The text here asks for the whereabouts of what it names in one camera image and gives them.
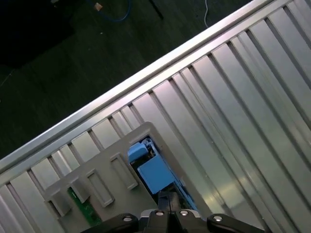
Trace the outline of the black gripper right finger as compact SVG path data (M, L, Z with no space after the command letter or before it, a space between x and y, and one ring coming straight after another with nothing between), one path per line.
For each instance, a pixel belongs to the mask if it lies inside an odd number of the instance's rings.
M192 210L183 209L176 192L170 193L170 223L173 232L183 233L263 233L264 230L224 214L212 214L206 220Z

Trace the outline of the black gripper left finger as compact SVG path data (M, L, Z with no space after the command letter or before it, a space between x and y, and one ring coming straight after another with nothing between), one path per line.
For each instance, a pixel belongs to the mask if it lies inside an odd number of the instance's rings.
M133 214L119 214L101 223L102 233L167 233L170 220L170 192L158 194L158 209L148 217L137 218Z

